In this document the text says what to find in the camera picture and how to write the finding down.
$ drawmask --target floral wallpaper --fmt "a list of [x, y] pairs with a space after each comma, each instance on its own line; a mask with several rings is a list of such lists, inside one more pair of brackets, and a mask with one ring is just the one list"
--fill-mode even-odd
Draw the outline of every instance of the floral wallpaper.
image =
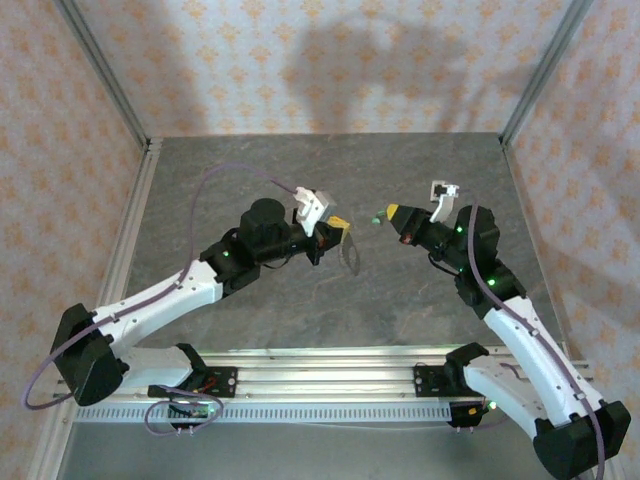
[[52, 1], [0, 2], [0, 71], [0, 478], [21, 479], [45, 414], [20, 393], [64, 309], [95, 305], [141, 152]]
[[569, 0], [79, 0], [149, 136], [500, 131]]
[[597, 0], [515, 143], [515, 176], [572, 348], [631, 410], [640, 472], [640, 4]]

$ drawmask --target gray marble surface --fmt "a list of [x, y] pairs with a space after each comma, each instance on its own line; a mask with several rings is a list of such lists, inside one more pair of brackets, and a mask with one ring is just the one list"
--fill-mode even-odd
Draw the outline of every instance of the gray marble surface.
[[[372, 217], [389, 203], [430, 207], [431, 180], [460, 185], [460, 208], [475, 196], [501, 231], [500, 258], [527, 288], [543, 322], [560, 329], [529, 238], [516, 190], [494, 134], [353, 134], [173, 138], [163, 143], [137, 240], [128, 294], [178, 271], [195, 186], [208, 168], [245, 162], [285, 183], [329, 191], [336, 214], [353, 224], [361, 258], [354, 277], [329, 252], [312, 268], [304, 256], [213, 306], [203, 307], [144, 342], [189, 342], [202, 351], [234, 348], [501, 343], [458, 298], [453, 281], [429, 265], [421, 248], [404, 246]], [[260, 197], [288, 209], [293, 198], [242, 171], [214, 177], [196, 209], [196, 253], [237, 226]]]

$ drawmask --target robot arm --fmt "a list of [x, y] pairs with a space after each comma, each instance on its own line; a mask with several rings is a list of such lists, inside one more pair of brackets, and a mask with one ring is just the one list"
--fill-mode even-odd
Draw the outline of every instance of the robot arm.
[[82, 304], [64, 312], [52, 351], [102, 319], [112, 319], [68, 348], [54, 362], [81, 406], [122, 387], [169, 385], [193, 390], [204, 380], [204, 362], [187, 344], [169, 349], [133, 348], [187, 312], [215, 303], [257, 280], [262, 266], [304, 253], [317, 265], [338, 245], [345, 222], [331, 217], [327, 194], [298, 187], [299, 209], [288, 224], [278, 201], [260, 199], [228, 231], [177, 273], [122, 301], [88, 312]]
[[[477, 343], [451, 352], [443, 367], [416, 366], [414, 375], [420, 379], [416, 383], [425, 393], [423, 396], [438, 396], [444, 385], [449, 393], [475, 394], [498, 401], [503, 411], [533, 440], [545, 468], [555, 478], [573, 478], [598, 461], [596, 433], [585, 402], [595, 412], [601, 427], [605, 458], [617, 455], [631, 417], [621, 402], [605, 402], [558, 348], [523, 286], [497, 258], [500, 232], [491, 211], [480, 207], [472, 239], [480, 277], [504, 305], [532, 328], [525, 328], [483, 292], [469, 261], [470, 214], [470, 206], [462, 208], [455, 226], [450, 228], [440, 221], [431, 222], [431, 212], [424, 209], [399, 205], [387, 208], [387, 217], [402, 243], [425, 248], [432, 260], [444, 262], [454, 270], [458, 295], [502, 339], [531, 383], [516, 379]], [[550, 344], [555, 353], [553, 357], [559, 358], [559, 363], [542, 341]], [[452, 413], [452, 426], [476, 426], [482, 419], [477, 409], [468, 406], [458, 408], [452, 404]]]

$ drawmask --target enclosure wall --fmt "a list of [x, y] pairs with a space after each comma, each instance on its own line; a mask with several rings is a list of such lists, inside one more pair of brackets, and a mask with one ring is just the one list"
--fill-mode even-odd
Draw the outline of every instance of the enclosure wall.
[[640, 471], [640, 4], [596, 1], [523, 126], [514, 171], [572, 346], [636, 420]]
[[569, 0], [80, 0], [148, 136], [500, 131]]
[[52, 1], [0, 2], [0, 52], [0, 478], [21, 479], [44, 418], [21, 390], [94, 306], [141, 152]]

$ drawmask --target patterned wallpaper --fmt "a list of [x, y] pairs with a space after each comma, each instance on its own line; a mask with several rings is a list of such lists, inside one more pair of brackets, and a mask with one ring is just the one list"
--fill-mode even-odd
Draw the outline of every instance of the patterned wallpaper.
[[499, 131], [569, 0], [79, 0], [149, 136]]
[[514, 171], [572, 347], [634, 418], [640, 472], [640, 4], [597, 0], [521, 130]]
[[0, 2], [0, 71], [0, 478], [22, 479], [44, 415], [20, 393], [95, 304], [141, 154], [51, 0]]

